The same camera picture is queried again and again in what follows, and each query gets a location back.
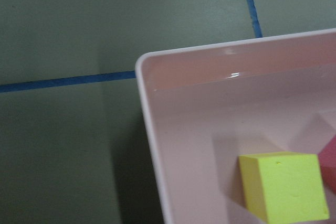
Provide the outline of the yellow foam block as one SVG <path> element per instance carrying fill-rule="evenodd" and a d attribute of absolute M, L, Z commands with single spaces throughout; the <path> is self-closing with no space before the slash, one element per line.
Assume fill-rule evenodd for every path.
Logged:
<path fill-rule="evenodd" d="M 238 158 L 245 206 L 265 223 L 330 217 L 316 154 L 272 152 Z"/>

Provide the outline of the red foam block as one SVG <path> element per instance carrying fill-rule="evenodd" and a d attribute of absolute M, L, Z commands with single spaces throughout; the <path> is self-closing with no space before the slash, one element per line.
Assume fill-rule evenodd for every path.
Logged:
<path fill-rule="evenodd" d="M 335 136 L 318 154 L 324 183 L 335 194 Z"/>

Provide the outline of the pink plastic bin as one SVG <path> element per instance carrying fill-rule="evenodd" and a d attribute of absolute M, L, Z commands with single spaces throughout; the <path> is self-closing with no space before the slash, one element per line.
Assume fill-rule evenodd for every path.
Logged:
<path fill-rule="evenodd" d="M 335 29 L 142 55 L 136 77 L 165 223 L 260 223 L 238 157 L 335 136 Z"/>

